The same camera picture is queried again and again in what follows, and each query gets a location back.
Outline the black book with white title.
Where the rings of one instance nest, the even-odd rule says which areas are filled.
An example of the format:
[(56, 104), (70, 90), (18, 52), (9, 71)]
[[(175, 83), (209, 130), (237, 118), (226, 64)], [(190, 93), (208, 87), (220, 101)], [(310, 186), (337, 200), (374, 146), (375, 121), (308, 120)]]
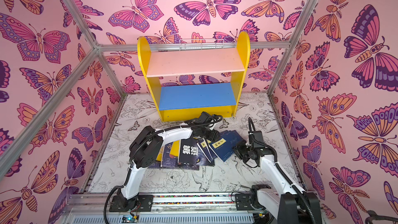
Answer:
[(188, 164), (191, 166), (210, 166), (215, 165), (210, 162), (198, 145), (197, 139), (189, 138), (180, 141), (180, 149), (178, 156), (179, 164)]

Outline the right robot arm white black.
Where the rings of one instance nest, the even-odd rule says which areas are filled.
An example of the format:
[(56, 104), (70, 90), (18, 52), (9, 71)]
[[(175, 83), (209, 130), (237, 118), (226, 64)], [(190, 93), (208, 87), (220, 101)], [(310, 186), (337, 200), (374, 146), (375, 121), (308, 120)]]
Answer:
[(267, 210), (279, 224), (321, 224), (320, 201), (315, 193), (306, 191), (286, 172), (278, 160), (277, 151), (267, 145), (263, 134), (248, 118), (248, 139), (234, 147), (235, 155), (243, 162), (252, 160), (270, 180), (269, 185), (253, 185), (251, 205)]

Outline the navy book yellow label large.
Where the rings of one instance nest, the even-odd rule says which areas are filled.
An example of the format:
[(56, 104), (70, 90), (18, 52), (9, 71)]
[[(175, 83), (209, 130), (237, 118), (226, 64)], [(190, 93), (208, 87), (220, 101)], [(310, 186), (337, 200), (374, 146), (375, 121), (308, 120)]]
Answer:
[(218, 141), (209, 144), (209, 148), (218, 158), (226, 162), (234, 154), (233, 148), (241, 141), (244, 141), (244, 139), (237, 131), (224, 131), (220, 133)]

